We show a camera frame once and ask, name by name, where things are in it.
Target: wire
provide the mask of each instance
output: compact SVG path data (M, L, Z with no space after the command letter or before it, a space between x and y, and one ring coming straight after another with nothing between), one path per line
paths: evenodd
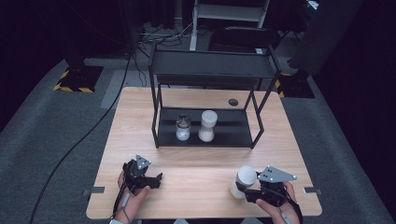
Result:
M82 136L82 138L80 138L65 154L64 156L61 158L61 160L56 164L55 168L52 170L52 172L49 175L49 178L47 179L46 183L44 184L43 188L40 191L40 194L38 196L37 201L35 202L35 208L32 211L32 215L30 216L30 221L29 223L32 224L33 220L35 218L35 212L37 211L37 208L40 204L41 198L44 195L44 192L46 191L47 185L49 184L50 180L52 179L53 175L55 174L55 172L58 170L59 166L62 164L62 162L64 162L64 159L66 159L66 157L76 148L76 146L78 146L88 135L90 135L90 133L102 122L102 120L107 116L107 114L110 112L111 108L113 107L113 105L117 102L117 99L120 96L120 93L122 91L122 87L123 84L125 82L125 78L126 78L126 74L128 71L128 67L129 67L129 62L131 61L131 55L129 55L128 57L128 63L126 64L126 69L125 69L125 73L124 73L124 77L123 80L121 82L120 85L120 90L116 96L116 98L114 99L113 103L111 104L110 108L106 111L106 113L96 122L96 124L84 135Z

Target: jar lid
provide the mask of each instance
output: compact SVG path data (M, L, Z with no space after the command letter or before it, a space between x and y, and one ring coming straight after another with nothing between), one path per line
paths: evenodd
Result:
M202 113L202 124L206 128L213 128L218 120L218 114L213 110L206 110Z
M181 114L177 118L176 126L178 128L189 128L191 126L191 119L186 114Z

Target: yellow black warning tape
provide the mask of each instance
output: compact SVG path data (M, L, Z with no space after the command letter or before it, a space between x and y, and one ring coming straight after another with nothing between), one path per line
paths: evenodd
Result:
M62 82L67 78L67 74L69 74L69 69L66 69L59 79L56 86L53 88L54 91L82 91L82 92L94 92L93 88L88 87L72 87L72 86L63 86Z

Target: hand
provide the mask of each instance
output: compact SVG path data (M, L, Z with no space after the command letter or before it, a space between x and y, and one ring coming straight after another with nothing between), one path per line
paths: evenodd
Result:
M119 176L119 188L121 187L124 179L124 172L122 171ZM137 189L135 192L135 195L132 194L131 191L129 191L128 188L125 188L124 192L122 193L122 197L119 203L118 207L118 213L114 216L114 218L122 223L130 223L132 220L134 220L134 217L136 216L137 212L140 209L140 204L143 202L143 200L146 198L146 196L149 194L150 187L146 186L143 189ZM128 203L126 204L124 210L125 213L122 212L122 203L124 201L125 196L130 193L130 197L128 200Z
M289 182L283 182L283 186L285 187L286 192L290 195L291 199L297 203L296 196L294 194L293 185ZM280 207L274 207L271 204L269 204L268 202L258 199L256 201L256 204L262 210L264 210L266 213L268 213L268 215L271 216L271 218L274 221L274 224L278 224L278 223L284 224L285 223L285 221L283 220L283 217L282 217L282 212L288 217L288 219L290 220L290 222L292 224L300 223L297 213L294 211L293 206L291 206L290 203L284 203Z

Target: black metal shelf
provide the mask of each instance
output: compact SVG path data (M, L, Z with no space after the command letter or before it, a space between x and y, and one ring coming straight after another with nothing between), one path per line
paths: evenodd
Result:
M269 56L273 59L275 71L269 62ZM268 54L160 50L154 42L151 46L148 71L154 104L151 130L156 148L159 146L254 148L264 132L260 113L281 70L272 48L269 48ZM154 76L157 78L157 92ZM261 85L263 78L271 78L271 83L258 105L254 90ZM215 126L215 138L206 143L198 137L201 116L206 109L163 106L161 85L216 86L233 90L238 88L250 90L250 94L243 109L212 109L218 113L219 119ZM254 139L250 133L246 112L250 103L254 105L260 127ZM191 134L186 141L180 141L176 137L177 116L183 113L191 118Z

